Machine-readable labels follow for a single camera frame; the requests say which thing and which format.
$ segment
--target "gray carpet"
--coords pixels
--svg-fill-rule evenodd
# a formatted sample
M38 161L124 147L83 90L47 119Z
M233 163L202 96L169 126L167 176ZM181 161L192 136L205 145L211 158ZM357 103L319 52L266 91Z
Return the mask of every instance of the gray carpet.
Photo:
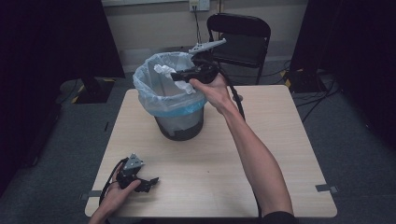
M282 70L284 63L267 62L263 73ZM255 76L257 71L225 69L230 75ZM63 102L60 119L38 164L20 169L0 199L0 223L88 222L84 214L86 202L79 196L92 187L123 95L133 87L132 75L127 73L126 78L117 79L107 104L73 105L70 100L81 82L78 80L76 87L75 80L62 85L58 101L70 92L72 96ZM322 79L330 86L331 75ZM254 83L254 78L251 82L246 77L233 77L233 80ZM276 74L263 77L261 84L279 80L280 75ZM297 105L318 98L314 93L292 96ZM301 118L313 105L298 107ZM339 192L333 195L338 208L336 217L303 217L300 223L396 223L396 151L366 128L359 108L339 91L324 99L307 117L304 126L327 183L339 188ZM135 220L113 218L111 222Z

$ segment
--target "black cable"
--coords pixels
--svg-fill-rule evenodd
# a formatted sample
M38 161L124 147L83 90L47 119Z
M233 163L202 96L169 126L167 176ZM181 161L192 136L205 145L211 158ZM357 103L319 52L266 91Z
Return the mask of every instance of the black cable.
M308 111L308 113L306 113L305 117L302 119L303 123L308 118L308 116L312 113L312 111L314 111L314 109L320 104L320 102L322 102L326 97L330 96L329 93L332 90L332 87L334 86L334 82L335 82L335 79L332 81L332 85L330 86L329 90L326 91L326 94L323 97L321 97L320 99L317 99L316 101L313 101L313 102L317 102L317 103L314 106L312 106L312 108Z
M192 7L192 11L194 12L195 22L196 22L196 24L197 24L197 41L198 41L199 44L201 44L201 43L202 43L202 40L201 40L201 32L200 32L200 30L199 30L199 24L198 24L197 6L193 6L193 7Z
M280 72L282 72L282 71L289 72L290 62L291 62L291 60L285 61L285 62L283 63L283 70L280 70L279 72L274 73L274 75L275 75L275 74L278 74L278 73L280 73ZM284 77L282 77L282 78L281 78L280 80L278 80L277 82L271 83L271 84L269 84L269 85L276 85L276 84L278 84L279 82L281 82L283 79L284 79Z
M222 5L222 1L219 0L219 13L221 13L221 5Z
M73 93L73 91L76 89L77 81L78 80L76 79L73 89L69 92L69 94L66 97L64 97L64 99L62 99L62 101L59 103L60 105L63 104L70 97L70 95Z
M296 100L296 99L298 99L298 100L309 100L309 99L315 98L315 97L323 97L324 94L319 95L319 92L317 92L317 93L315 93L315 95L306 95L306 96L292 97L292 98L293 98L293 100Z
M127 162L127 161L128 161L128 158L125 158L125 159L119 161L119 163L117 163L117 165L114 167L113 171L111 172L110 177L108 178L108 180L107 180L105 186L104 186L103 189L102 189L102 193L100 194L99 206L100 206L100 204L102 203L102 200L105 198L105 195L106 195L106 192L107 192L108 187L109 187L111 184L113 184L114 182L116 182L116 181L114 181L114 182L112 183L112 182L111 182L111 179L113 178L114 173L116 173L117 168L119 167L119 165L120 165L121 163L124 163L124 162ZM106 224L110 224L110 222L108 221L108 219L106 219L105 223L106 223Z
M227 74L224 72L223 69L221 69L220 64L219 64L219 72L224 76L225 80L227 81L228 85L230 86L231 93L233 94L233 98L236 102L236 105L238 106L239 113L241 114L242 118L244 120L246 120L244 108L242 107L241 99L239 98L238 92L233 87L233 83L231 82L231 80L229 79ZM258 213L259 213L258 218L257 218L257 223L262 224L262 208L260 207L259 200L257 199L256 194L254 193L254 190L253 190L253 195L254 195L254 199L256 200L257 209L258 209Z
M285 61L285 62L283 63L283 69L282 69L282 70L276 71L276 72L271 73L271 74L262 75L262 77L270 77L270 76L277 75L277 74L280 73L280 72L288 71L288 68L289 68L289 67L286 66L286 63L289 63L289 62L290 62L290 60L287 60L287 61ZM229 75L229 77L253 77L253 76Z
M228 75L229 77L251 77L254 78L254 76L243 76L243 75Z
M332 88L333 88L333 86L334 86L334 83L335 83L335 78L332 80L331 86L330 86L329 89L324 93L324 95L316 96L316 95L318 95L318 92L317 92L314 96L309 96L309 98L312 98L312 97L320 97L319 99L316 99L316 100L313 100L313 101L310 101L310 102L307 102L307 103L303 103L303 104L297 105L296 107L299 107L299 106L302 106L302 105L310 105L310 104L313 104L314 102L319 101L319 100L322 99L322 98L329 97L329 96L332 96L332 95L336 94L336 93L340 90L339 88L338 88L336 91L330 93L330 92L332 91Z
M238 92L233 87L233 83L231 82L230 78L227 76L227 74L221 68L221 65L219 63L218 63L218 65L219 65L219 72L224 76L225 80L227 81L228 85L230 86L231 93L233 94L233 98L236 102L236 105L238 106L239 113L241 114L242 118L245 119L244 108L242 107L241 99L239 98Z
M243 86L251 85L251 83L241 82L241 81L237 81L237 80L233 80L233 83L240 84L240 85L243 85Z

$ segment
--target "gray wall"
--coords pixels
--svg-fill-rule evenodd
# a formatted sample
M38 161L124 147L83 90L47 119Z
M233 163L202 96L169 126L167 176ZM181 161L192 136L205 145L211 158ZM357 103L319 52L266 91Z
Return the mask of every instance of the gray wall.
M307 0L223 0L223 12L262 18L272 29L268 59L291 58L300 32ZM219 0L210 11L198 12L203 42L208 41L207 18L219 11ZM119 51L155 49L196 44L196 24L189 3L168 2L105 7Z

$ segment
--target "white plastic bag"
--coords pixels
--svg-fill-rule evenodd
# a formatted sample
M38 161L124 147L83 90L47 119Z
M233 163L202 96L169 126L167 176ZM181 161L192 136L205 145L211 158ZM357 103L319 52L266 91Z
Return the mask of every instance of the white plastic bag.
M170 79L172 79L171 74L176 72L175 69L173 69L167 65L159 65L159 64L154 65L154 70L157 73L163 74L164 76L166 76L167 78L170 78ZM190 83L187 83L185 81L175 81L175 85L179 89L185 91L187 94L195 93L195 89Z
M154 117L178 117L189 115L201 109L206 98L203 93L187 94L177 87L175 82L159 74L154 66L166 65L176 71L194 66L191 55L184 52L167 52L154 54L134 73L134 86L139 92L142 106Z

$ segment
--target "electrical outlet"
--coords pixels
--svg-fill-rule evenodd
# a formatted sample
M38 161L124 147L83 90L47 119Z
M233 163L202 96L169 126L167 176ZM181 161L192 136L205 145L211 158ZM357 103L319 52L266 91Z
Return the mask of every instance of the electrical outlet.
M210 9L210 0L189 0L190 12L196 11L208 11Z

